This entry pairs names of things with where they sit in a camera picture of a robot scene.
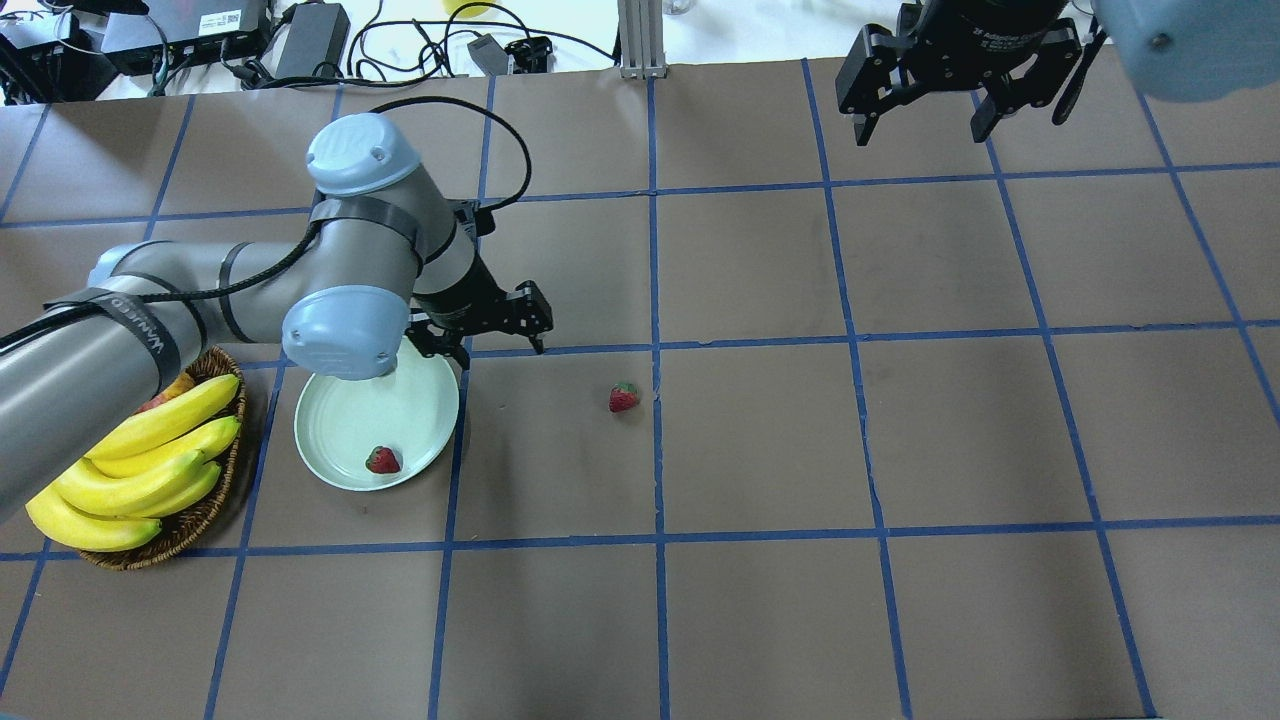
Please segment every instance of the round plate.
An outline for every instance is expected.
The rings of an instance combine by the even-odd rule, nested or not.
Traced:
[[[342,489],[403,483],[444,450],[458,419],[458,382],[448,360],[422,357],[408,340],[396,370],[370,380],[311,375],[293,415],[298,455],[317,478]],[[399,473],[365,469],[374,447],[396,452]]]

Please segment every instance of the fruit basket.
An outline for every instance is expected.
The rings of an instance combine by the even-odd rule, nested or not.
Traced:
[[[236,397],[227,404],[227,407],[214,415],[214,418],[236,415],[241,421],[241,432],[236,436],[230,447],[218,456],[218,461],[223,466],[218,483],[209,491],[209,495],[195,505],[163,518],[160,534],[152,538],[151,542],[119,552],[79,551],[79,556],[88,562],[109,570],[138,570],[164,562],[195,544],[214,525],[219,515],[228,510],[232,498],[243,495],[239,492],[241,488],[237,488],[237,484],[244,482],[244,473],[242,473],[242,466],[246,461],[242,454],[244,411],[247,407],[244,375],[239,365],[236,364],[236,360],[219,347],[211,347],[197,357],[187,368],[187,373],[197,383],[227,373],[232,373],[239,379],[239,388],[236,391]]]

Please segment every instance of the barcode label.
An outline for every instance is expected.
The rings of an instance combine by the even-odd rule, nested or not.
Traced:
[[[239,29],[241,10],[210,13],[200,17],[200,37]]]

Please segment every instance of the strawberry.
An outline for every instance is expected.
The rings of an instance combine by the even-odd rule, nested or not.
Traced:
[[[631,383],[618,383],[609,391],[609,413],[622,413],[640,405],[640,392]]]
[[[369,459],[365,460],[365,468],[370,473],[388,475],[390,473],[399,473],[399,461],[396,460],[396,454],[392,452],[392,448],[379,445],[369,454]]]

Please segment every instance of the bunch of bananas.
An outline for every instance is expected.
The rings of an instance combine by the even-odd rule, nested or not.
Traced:
[[[230,447],[239,420],[210,418],[238,388],[233,374],[200,384],[179,378],[33,497],[31,521],[78,550],[115,552],[151,542],[160,518],[218,484],[221,468],[211,459]]]

